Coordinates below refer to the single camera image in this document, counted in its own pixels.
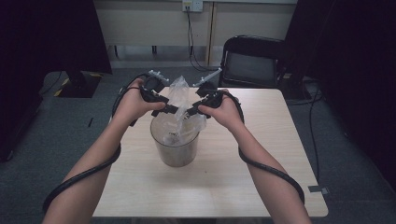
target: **power outlet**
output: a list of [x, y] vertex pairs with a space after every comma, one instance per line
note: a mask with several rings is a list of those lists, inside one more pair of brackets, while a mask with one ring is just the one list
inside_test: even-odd
[[202, 12], [204, 10], [203, 0], [183, 0], [181, 10], [187, 11], [187, 8], [190, 9], [190, 12]]

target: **clear plastic bag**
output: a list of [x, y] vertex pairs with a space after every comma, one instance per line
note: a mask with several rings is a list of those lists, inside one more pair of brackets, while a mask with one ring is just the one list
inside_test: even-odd
[[163, 144], [179, 147], [188, 144], [206, 127], [206, 116], [196, 114], [186, 119], [186, 110], [191, 107], [189, 102], [189, 85], [184, 77], [176, 79], [169, 88], [169, 105], [178, 107], [175, 115], [160, 113], [156, 122], [162, 125]]

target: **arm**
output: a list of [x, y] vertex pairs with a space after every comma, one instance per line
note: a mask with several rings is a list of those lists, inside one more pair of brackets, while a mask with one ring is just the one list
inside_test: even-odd
[[[131, 86], [138, 87], [141, 83], [142, 80], [137, 79]], [[113, 119], [64, 181], [108, 160], [117, 150], [123, 134], [133, 120], [150, 110], [162, 109], [164, 106], [164, 103], [149, 104], [142, 99], [139, 90], [129, 90], [122, 98]], [[109, 171], [110, 166], [62, 192], [52, 201], [43, 223], [89, 223], [102, 195]]]
[[[240, 119], [234, 102], [228, 96], [223, 96], [219, 108], [214, 109], [200, 105], [198, 109], [226, 127], [248, 158], [286, 173], [282, 165], [254, 138]], [[275, 223], [311, 223], [306, 209], [292, 185], [278, 176], [256, 167], [251, 165], [247, 167], [256, 189]]]

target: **light wood tabletop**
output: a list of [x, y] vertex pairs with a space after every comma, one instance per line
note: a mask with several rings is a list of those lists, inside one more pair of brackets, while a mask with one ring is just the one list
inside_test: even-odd
[[[245, 123], [258, 141], [303, 188], [311, 217], [325, 217], [327, 205], [279, 90], [229, 89], [241, 103]], [[199, 100], [196, 89], [190, 99]], [[168, 88], [161, 95], [167, 96]], [[199, 134], [190, 164], [170, 167], [159, 156], [147, 113], [121, 140], [94, 217], [269, 217], [247, 165], [227, 129], [213, 118]]]

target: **person's right arm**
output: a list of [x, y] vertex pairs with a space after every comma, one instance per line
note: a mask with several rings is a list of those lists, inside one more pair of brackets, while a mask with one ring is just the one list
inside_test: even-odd
[[[219, 108], [214, 109], [200, 105], [198, 109], [226, 127], [248, 158], [286, 173], [282, 165], [265, 150], [242, 122], [231, 98], [224, 95]], [[275, 223], [311, 223], [304, 204], [291, 184], [249, 164], [247, 167], [256, 189]]]

